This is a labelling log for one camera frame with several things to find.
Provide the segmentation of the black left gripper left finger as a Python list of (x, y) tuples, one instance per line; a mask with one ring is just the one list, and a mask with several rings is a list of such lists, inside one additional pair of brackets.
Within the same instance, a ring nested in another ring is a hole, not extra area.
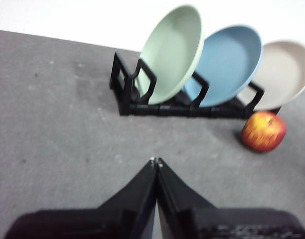
[(5, 238), (139, 239), (154, 211), (157, 172), (157, 163), (149, 160), (124, 188), (97, 208), (24, 214)]

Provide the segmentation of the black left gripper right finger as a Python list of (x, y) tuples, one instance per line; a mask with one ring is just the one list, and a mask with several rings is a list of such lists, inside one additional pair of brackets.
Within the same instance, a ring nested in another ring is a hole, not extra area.
[(305, 239), (298, 218), (272, 208), (218, 208), (158, 158), (158, 202), (176, 239)]

